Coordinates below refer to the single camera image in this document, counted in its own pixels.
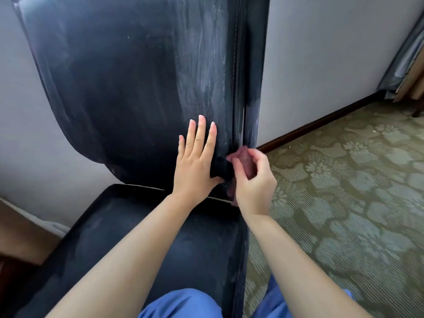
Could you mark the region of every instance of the patterned carpet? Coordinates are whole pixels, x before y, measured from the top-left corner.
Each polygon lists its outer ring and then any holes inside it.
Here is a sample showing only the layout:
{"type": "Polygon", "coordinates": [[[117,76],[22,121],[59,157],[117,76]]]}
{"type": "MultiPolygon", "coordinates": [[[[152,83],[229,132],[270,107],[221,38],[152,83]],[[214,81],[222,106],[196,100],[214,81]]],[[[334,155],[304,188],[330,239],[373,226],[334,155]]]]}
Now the patterned carpet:
{"type": "MultiPolygon", "coordinates": [[[[424,317],[424,117],[412,112],[374,103],[268,154],[271,215],[374,317],[424,317]]],[[[247,317],[271,273],[250,239],[247,317]]]]}

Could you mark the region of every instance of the wooden baseboard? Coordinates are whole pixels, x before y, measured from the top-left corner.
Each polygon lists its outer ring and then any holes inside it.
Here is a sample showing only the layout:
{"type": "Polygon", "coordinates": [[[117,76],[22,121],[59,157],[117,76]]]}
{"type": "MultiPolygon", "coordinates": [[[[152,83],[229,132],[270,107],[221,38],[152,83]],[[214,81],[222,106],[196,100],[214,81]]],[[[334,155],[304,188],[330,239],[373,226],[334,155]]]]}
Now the wooden baseboard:
{"type": "Polygon", "coordinates": [[[375,92],[372,95],[369,95],[368,97],[365,97],[357,102],[354,102],[353,104],[349,106],[343,107],[342,109],[339,109],[331,114],[321,117],[320,119],[314,122],[310,122],[309,124],[306,124],[305,126],[299,127],[298,129],[295,129],[294,131],[291,131],[268,143],[265,143],[259,146],[258,149],[262,151],[263,153],[268,153],[284,144],[291,142],[292,140],[296,138],[299,138],[300,136],[310,133],[311,131],[314,131],[315,129],[318,129],[328,123],[331,123],[343,116],[346,116],[347,114],[350,114],[351,112],[354,112],[355,110],[362,108],[372,102],[383,100],[384,94],[385,94],[385,91],[375,92]]]}

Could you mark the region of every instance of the hand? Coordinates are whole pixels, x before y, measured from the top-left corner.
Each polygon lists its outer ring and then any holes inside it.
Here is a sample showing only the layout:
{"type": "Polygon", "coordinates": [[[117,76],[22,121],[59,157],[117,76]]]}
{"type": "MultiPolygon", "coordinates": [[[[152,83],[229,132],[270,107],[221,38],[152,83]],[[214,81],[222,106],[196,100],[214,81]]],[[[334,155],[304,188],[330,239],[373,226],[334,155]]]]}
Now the hand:
{"type": "Polygon", "coordinates": [[[174,175],[172,194],[183,196],[183,199],[194,208],[202,202],[218,184],[224,182],[220,177],[210,178],[210,168],[215,150],[217,129],[211,123],[205,147],[206,119],[199,115],[199,127],[195,135],[196,122],[190,120],[187,142],[180,135],[178,145],[177,166],[174,175]]]}
{"type": "Polygon", "coordinates": [[[257,175],[248,180],[239,159],[232,160],[236,176],[236,199],[243,218],[248,222],[252,215],[268,215],[277,181],[269,167],[268,157],[256,149],[249,154],[257,166],[257,175]]]}

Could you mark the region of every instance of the right hand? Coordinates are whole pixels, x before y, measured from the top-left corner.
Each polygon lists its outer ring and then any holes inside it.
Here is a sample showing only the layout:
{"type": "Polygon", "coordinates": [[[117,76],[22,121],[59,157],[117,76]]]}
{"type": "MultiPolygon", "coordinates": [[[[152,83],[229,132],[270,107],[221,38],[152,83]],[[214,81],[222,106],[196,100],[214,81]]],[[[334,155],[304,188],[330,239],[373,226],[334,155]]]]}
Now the right hand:
{"type": "Polygon", "coordinates": [[[268,157],[257,149],[250,148],[248,151],[258,170],[251,180],[247,179],[240,160],[232,160],[237,181],[236,200],[246,222],[254,215],[269,215],[272,196],[277,186],[268,157]]]}

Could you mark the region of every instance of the pink cloth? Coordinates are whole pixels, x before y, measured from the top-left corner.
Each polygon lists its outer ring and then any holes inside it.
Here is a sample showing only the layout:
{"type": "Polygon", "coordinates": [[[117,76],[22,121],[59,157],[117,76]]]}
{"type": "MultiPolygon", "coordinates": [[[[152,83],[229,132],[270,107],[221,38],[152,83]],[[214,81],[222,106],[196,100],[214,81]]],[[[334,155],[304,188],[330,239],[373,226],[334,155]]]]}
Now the pink cloth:
{"type": "MultiPolygon", "coordinates": [[[[249,154],[247,146],[243,146],[239,148],[236,152],[231,153],[227,156],[227,160],[232,162],[233,158],[238,158],[243,165],[244,172],[246,173],[246,177],[250,180],[254,178],[257,174],[256,164],[252,159],[252,156],[249,154]]],[[[231,205],[238,206],[236,200],[236,179],[234,178],[230,188],[227,191],[227,195],[230,198],[233,198],[233,202],[231,205]]]]}

